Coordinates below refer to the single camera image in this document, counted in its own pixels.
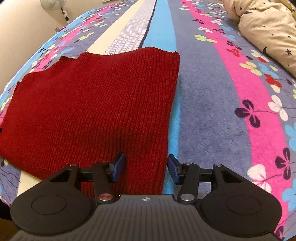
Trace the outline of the cream star-print duvet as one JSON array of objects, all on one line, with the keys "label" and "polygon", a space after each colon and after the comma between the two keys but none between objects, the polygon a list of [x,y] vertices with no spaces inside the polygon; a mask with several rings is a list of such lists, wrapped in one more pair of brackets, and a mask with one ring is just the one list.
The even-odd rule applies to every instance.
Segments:
[{"label": "cream star-print duvet", "polygon": [[241,34],[295,76],[295,1],[222,1]]}]

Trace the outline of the white standing fan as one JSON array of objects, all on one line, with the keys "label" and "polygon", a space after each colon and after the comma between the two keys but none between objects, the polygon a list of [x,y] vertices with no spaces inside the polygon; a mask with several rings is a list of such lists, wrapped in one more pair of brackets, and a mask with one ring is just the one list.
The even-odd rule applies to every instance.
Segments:
[{"label": "white standing fan", "polygon": [[67,14],[64,5],[67,3],[65,0],[40,0],[41,7],[47,11],[60,10],[66,23],[69,24],[71,21]]}]

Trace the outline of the red knitted sweater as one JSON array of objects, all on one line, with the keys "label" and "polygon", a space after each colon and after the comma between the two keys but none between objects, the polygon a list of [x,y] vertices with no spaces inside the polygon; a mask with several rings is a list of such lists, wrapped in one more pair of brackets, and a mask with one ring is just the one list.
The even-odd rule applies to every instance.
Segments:
[{"label": "red knitted sweater", "polygon": [[146,47],[62,56],[16,85],[1,123],[1,157],[41,180],[124,153],[116,194],[159,195],[180,56]]}]

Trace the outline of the colourful floral fleece blanket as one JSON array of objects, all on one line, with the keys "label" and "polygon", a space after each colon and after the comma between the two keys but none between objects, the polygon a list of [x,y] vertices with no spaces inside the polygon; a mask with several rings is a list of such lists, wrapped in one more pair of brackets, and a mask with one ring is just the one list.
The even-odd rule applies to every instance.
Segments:
[{"label": "colourful floral fleece blanket", "polygon": [[248,42],[218,3],[129,1],[90,10],[57,32],[1,94],[1,123],[16,85],[62,56],[177,52],[168,155],[241,183],[200,183],[196,204],[176,201],[166,171],[161,194],[116,194],[97,204],[81,190],[41,180],[1,157],[1,208],[13,240],[288,240],[295,236],[295,78]]}]

